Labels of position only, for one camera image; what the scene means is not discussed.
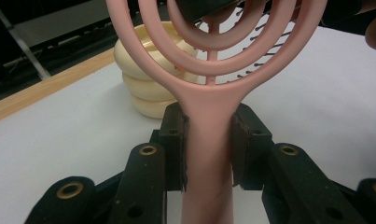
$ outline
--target table surface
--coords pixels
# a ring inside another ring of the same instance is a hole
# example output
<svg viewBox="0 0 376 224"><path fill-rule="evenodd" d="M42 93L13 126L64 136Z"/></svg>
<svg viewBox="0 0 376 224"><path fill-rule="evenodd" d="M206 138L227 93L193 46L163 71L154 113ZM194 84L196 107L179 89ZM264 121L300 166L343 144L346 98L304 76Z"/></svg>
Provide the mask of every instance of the table surface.
<svg viewBox="0 0 376 224"><path fill-rule="evenodd" d="M96 184L124 169L160 120L138 114L112 50L0 102L0 223L22 223L71 175ZM376 177L376 51L363 36L318 28L298 58L247 95L276 143L305 149L355 189ZM260 192L234 191L235 223L268 223ZM178 223L180 193L169 193Z"/></svg>

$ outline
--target pink hairbrush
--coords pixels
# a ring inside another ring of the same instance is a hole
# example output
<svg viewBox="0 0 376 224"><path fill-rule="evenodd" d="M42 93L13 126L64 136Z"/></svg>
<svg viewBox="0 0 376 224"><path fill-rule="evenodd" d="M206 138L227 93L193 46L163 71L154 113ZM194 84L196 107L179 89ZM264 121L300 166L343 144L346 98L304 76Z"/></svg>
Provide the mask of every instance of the pink hairbrush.
<svg viewBox="0 0 376 224"><path fill-rule="evenodd" d="M186 145L188 184L183 194L182 223L233 223L230 125L232 114L243 98L286 67L310 39L327 0L303 0L296 24L284 45L257 70L231 82L216 84L224 76L256 62L271 49L291 18L296 0L273 0L266 26L241 53L218 59L221 50L246 38L257 26L266 0L246 0L244 13L235 26L219 33L219 25L235 4L204 17L208 33L186 22L174 0L167 3L171 21L190 45L207 52L207 60L187 55L164 31L156 0L139 0L141 15L157 49L175 66L205 77L205 84L181 80L163 70L146 52L134 32L127 0L106 0L118 37L134 61L150 77L170 91L189 117Z"/></svg>

